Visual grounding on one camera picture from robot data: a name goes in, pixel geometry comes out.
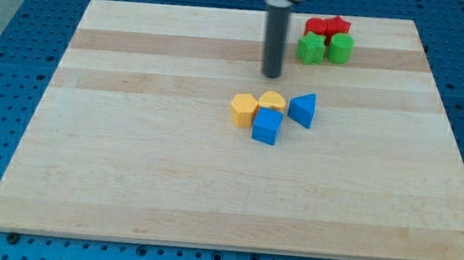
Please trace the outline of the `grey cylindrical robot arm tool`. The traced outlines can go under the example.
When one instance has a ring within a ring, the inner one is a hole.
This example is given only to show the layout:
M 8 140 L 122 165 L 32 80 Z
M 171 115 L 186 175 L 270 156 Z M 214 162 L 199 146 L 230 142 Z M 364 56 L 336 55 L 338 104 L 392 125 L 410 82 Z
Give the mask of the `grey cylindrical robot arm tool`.
M 269 79 L 278 78 L 282 74 L 290 8 L 289 4 L 268 6 L 264 35 L 263 75 Z

